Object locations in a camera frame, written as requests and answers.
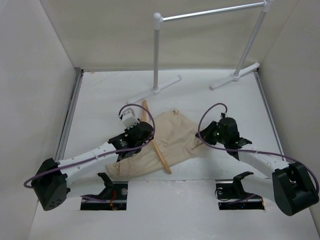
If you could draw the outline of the beige trousers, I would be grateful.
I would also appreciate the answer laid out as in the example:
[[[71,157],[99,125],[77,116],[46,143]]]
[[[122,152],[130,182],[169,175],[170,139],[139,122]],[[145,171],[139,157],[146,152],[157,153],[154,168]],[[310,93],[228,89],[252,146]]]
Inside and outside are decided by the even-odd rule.
[[[196,137],[198,125],[177,109],[158,115],[155,119],[155,143],[169,166],[201,157],[210,148]],[[164,168],[152,143],[138,154],[106,166],[111,179],[131,179],[145,176]]]

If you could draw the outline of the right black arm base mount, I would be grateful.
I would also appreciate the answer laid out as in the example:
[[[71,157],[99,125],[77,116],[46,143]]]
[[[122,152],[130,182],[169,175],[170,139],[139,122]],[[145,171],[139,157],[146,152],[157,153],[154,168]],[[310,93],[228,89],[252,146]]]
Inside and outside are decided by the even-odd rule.
[[[218,200],[219,210],[265,210],[264,200],[261,196],[246,192],[241,180],[253,175],[246,171],[236,175],[233,179],[217,180],[214,195]]]

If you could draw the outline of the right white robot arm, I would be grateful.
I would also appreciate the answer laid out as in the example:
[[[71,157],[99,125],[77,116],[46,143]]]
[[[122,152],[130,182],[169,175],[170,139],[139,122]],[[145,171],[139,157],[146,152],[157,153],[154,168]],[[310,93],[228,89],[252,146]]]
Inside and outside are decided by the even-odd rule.
[[[262,153],[245,149],[252,144],[240,136],[236,121],[231,117],[222,117],[212,121],[205,129],[195,135],[203,144],[214,148],[222,144],[223,150],[236,160],[246,163],[265,177],[255,176],[245,171],[233,177],[232,192],[238,198],[254,194],[273,201],[287,216],[295,215],[320,201],[319,184],[311,179],[308,168],[297,161],[283,161],[279,153]]]

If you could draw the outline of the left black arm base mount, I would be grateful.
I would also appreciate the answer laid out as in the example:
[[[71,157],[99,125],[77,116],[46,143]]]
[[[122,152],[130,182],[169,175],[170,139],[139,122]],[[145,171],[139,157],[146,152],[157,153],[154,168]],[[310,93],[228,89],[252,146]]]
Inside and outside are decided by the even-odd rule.
[[[81,211],[125,211],[128,182],[112,181],[105,172],[98,173],[90,184],[89,193],[81,195]]]

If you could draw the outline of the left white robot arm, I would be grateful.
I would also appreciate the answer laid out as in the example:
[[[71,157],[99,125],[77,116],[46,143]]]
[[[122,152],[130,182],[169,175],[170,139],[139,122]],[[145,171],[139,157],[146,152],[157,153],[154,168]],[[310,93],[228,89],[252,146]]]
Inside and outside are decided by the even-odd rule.
[[[101,146],[69,159],[49,158],[41,164],[30,185],[44,211],[59,207],[68,198],[103,202],[112,195],[114,184],[103,167],[138,154],[153,140],[156,129],[154,122],[137,118],[132,108],[119,118],[124,132]]]

